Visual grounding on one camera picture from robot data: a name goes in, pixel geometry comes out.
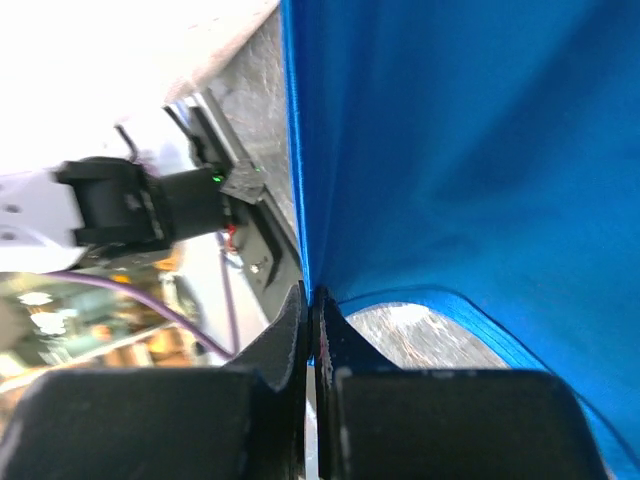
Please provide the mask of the blue cloth napkin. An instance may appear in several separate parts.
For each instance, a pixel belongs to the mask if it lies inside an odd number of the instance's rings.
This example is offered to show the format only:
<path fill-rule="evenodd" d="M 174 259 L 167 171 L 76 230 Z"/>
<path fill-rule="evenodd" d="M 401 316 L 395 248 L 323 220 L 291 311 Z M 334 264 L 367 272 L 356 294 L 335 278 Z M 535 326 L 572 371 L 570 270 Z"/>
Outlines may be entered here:
<path fill-rule="evenodd" d="M 304 280 L 567 382 L 639 475 L 639 5 L 285 1 Z"/>

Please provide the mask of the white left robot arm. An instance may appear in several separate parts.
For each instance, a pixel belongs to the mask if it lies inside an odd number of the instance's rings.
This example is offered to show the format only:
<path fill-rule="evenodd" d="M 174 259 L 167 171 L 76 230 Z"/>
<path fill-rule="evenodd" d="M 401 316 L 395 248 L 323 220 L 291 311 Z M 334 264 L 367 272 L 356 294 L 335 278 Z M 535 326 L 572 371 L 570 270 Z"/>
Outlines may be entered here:
<path fill-rule="evenodd" d="M 1 178 L 1 270 L 47 274 L 169 249 L 226 226 L 208 168 L 166 176 L 90 157 Z"/>

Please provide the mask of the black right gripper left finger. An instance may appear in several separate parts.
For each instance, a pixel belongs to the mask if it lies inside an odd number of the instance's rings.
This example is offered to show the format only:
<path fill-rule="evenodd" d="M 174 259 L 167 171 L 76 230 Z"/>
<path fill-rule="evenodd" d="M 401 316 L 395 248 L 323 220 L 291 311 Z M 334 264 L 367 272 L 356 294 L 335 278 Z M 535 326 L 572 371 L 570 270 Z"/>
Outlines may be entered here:
<path fill-rule="evenodd" d="M 52 370 L 1 440 L 5 479 L 296 479 L 305 472 L 307 302 L 221 367 Z"/>

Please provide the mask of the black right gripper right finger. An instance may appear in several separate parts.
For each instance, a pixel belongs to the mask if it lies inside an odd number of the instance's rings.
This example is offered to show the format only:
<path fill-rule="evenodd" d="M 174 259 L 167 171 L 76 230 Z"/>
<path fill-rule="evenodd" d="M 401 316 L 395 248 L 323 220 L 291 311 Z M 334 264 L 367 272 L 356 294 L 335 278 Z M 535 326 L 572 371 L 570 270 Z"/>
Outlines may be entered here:
<path fill-rule="evenodd" d="M 324 479 L 603 479 L 569 387 L 536 370 L 404 370 L 325 289 L 310 310 Z"/>

